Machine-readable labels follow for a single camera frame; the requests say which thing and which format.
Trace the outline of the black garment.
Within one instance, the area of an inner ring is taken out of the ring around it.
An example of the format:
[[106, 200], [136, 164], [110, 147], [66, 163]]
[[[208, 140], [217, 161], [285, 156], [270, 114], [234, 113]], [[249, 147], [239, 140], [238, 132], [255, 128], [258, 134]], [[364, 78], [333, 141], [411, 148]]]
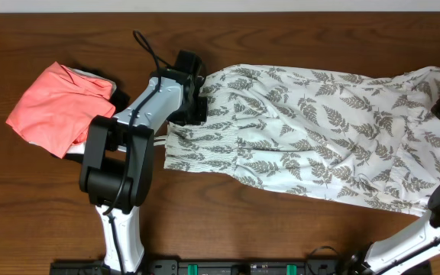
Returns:
[[110, 73], [106, 73], [103, 70], [88, 66], [79, 66], [78, 70], [101, 76], [105, 79], [112, 81], [115, 84], [114, 92], [112, 93], [110, 98], [110, 103], [115, 106], [115, 113], [122, 112], [129, 106], [129, 101], [131, 97], [122, 90], [123, 82], [118, 77], [113, 76]]

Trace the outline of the white fern print dress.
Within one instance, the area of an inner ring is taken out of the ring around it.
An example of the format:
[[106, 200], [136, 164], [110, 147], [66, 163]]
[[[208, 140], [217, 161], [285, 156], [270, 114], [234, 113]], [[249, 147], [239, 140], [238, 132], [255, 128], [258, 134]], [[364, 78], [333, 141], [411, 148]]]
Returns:
[[390, 78], [239, 64], [209, 75], [204, 123], [157, 139], [164, 166], [422, 215], [440, 184], [440, 68]]

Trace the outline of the pink garment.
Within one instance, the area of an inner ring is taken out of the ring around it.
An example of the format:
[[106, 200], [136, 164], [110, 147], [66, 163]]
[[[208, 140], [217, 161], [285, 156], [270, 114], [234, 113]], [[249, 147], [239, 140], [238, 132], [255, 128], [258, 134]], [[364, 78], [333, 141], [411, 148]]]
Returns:
[[6, 124], [56, 157], [81, 154], [94, 117], [114, 115], [116, 89], [109, 79], [55, 62], [24, 92]]

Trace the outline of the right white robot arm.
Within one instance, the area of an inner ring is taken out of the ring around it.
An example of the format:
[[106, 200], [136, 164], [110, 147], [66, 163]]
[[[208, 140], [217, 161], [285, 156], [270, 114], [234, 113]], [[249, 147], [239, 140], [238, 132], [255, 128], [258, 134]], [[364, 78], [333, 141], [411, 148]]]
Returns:
[[369, 244], [348, 261], [340, 263], [337, 274], [404, 274], [440, 254], [440, 164], [438, 183], [429, 196], [427, 211], [395, 235]]

